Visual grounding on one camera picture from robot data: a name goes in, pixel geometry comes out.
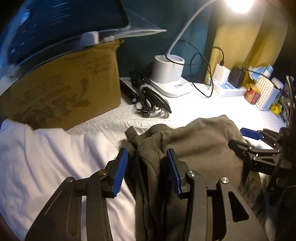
power strip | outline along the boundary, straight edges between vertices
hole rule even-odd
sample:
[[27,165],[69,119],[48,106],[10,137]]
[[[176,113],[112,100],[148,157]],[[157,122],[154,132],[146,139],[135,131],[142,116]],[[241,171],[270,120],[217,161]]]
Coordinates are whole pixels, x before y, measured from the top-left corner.
[[128,99],[130,104],[138,103],[140,97],[131,88],[129,88],[121,79],[119,80],[119,83],[122,94]]

white power adapter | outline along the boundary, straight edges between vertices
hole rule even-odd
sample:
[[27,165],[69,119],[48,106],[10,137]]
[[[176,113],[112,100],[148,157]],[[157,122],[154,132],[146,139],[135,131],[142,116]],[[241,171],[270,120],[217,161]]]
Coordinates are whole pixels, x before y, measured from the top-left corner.
[[217,64],[214,75],[213,75],[213,80],[216,81],[220,86],[224,86],[228,79],[229,74],[230,74],[230,70],[228,68]]

black charger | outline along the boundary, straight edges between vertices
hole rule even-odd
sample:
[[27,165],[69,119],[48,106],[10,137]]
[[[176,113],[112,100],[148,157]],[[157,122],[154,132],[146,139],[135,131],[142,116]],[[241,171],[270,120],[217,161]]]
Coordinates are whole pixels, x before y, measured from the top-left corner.
[[246,73],[237,67],[233,67],[232,71],[229,74],[228,82],[235,88],[240,87],[244,78],[246,77]]

small box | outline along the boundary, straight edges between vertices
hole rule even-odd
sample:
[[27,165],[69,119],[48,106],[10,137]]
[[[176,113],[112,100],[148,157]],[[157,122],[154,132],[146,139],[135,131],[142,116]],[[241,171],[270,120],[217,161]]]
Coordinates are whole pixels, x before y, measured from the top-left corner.
[[217,64],[213,75],[213,80],[216,81],[219,85],[223,86],[225,85],[229,74],[230,70],[228,68]]
[[257,107],[260,110],[268,111],[277,95],[280,93],[280,90],[265,77],[260,77],[255,86],[261,90],[261,95],[256,102]]
[[68,130],[120,105],[116,50],[123,40],[56,58],[0,96],[1,121]]

yellow curtain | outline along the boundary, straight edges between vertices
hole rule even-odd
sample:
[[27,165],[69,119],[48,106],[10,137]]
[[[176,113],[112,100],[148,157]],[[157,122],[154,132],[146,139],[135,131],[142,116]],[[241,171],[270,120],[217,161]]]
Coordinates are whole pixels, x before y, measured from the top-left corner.
[[[217,18],[213,45],[223,50],[225,67],[232,70],[233,67],[249,68],[275,63],[287,34],[288,23],[270,1],[256,0],[246,14],[235,13],[224,1],[218,1],[212,14]],[[212,73],[221,59],[221,52],[213,49],[210,58]],[[242,85],[248,88],[250,83],[251,79],[246,74]]]

